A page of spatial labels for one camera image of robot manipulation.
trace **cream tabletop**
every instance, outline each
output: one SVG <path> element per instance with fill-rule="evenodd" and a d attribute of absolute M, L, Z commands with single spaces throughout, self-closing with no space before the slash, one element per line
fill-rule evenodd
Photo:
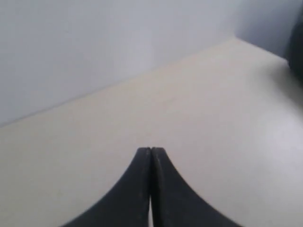
<path fill-rule="evenodd" d="M 146 146 L 239 224 L 303 226 L 303 90 L 236 38 L 0 128 L 0 226 L 62 225 Z"/>

